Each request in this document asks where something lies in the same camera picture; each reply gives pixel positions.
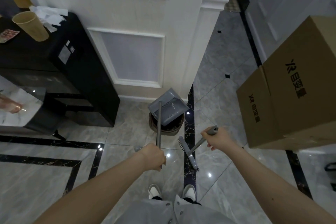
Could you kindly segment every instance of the person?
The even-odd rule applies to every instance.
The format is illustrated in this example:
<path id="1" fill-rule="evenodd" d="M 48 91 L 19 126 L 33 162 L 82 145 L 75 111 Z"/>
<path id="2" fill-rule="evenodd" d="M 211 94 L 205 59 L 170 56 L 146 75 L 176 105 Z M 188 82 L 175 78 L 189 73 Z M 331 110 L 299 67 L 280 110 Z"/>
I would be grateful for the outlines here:
<path id="1" fill-rule="evenodd" d="M 273 224 L 336 223 L 331 214 L 238 146 L 224 128 L 219 128 L 213 136 L 209 136 L 206 130 L 201 135 L 208 141 L 208 147 L 221 150 L 231 158 Z M 165 162 L 163 151 L 148 144 L 131 158 L 69 192 L 34 223 L 101 223 L 143 172 L 160 171 Z M 148 194 L 149 199 L 133 202 L 115 223 L 234 223 L 221 213 L 197 204 L 195 188 L 191 185 L 184 189 L 184 199 L 177 195 L 174 204 L 162 200 L 156 185 L 150 186 Z"/>

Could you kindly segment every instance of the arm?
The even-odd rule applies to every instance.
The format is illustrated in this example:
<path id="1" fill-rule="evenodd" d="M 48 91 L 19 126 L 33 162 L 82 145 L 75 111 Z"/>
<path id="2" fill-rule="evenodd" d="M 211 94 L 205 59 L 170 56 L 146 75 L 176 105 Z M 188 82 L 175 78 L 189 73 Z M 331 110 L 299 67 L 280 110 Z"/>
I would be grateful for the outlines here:
<path id="1" fill-rule="evenodd" d="M 209 136 L 206 130 L 201 134 L 211 150 L 219 149 L 229 156 L 273 224 L 336 223 L 313 200 L 232 141 L 224 128 L 219 128 L 214 136 Z"/>
<path id="2" fill-rule="evenodd" d="M 131 158 L 83 183 L 47 209 L 34 224 L 101 223 L 125 191 L 144 172 L 160 171 L 163 151 L 148 144 Z"/>

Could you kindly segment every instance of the person's left hand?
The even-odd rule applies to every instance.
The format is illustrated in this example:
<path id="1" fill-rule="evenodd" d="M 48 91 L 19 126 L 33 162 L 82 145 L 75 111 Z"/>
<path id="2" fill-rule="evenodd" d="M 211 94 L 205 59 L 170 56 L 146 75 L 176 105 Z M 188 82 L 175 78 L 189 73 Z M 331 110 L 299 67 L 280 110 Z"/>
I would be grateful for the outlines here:
<path id="1" fill-rule="evenodd" d="M 134 156 L 142 156 L 144 161 L 144 171 L 157 170 L 161 171 L 160 166 L 166 164 L 166 156 L 159 147 L 150 143 L 144 146 Z"/>

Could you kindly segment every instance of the marble tabletop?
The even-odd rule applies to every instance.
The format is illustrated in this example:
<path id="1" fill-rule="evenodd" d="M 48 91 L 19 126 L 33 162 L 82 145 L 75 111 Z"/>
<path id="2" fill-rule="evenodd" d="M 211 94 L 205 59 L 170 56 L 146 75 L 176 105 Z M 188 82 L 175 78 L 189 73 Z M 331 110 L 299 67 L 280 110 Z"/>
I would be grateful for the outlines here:
<path id="1" fill-rule="evenodd" d="M 0 125 L 23 127 L 34 117 L 42 106 L 45 89 L 38 88 L 35 90 L 31 87 L 25 87 L 25 90 L 23 90 L 6 78 L 0 76 L 0 93 L 22 104 L 22 109 L 25 110 L 20 110 L 18 113 L 9 113 L 0 109 Z"/>

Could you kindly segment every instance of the chair leg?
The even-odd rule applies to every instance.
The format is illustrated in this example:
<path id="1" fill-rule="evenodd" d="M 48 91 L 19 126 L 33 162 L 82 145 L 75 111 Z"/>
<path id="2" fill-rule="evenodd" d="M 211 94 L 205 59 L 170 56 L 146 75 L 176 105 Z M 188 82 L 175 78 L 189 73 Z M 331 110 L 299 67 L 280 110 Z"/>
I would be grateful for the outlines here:
<path id="1" fill-rule="evenodd" d="M 62 141 L 66 141 L 66 139 L 58 133 L 58 130 L 56 130 L 55 133 L 52 134 L 52 136 L 56 137 L 57 139 L 61 139 Z"/>

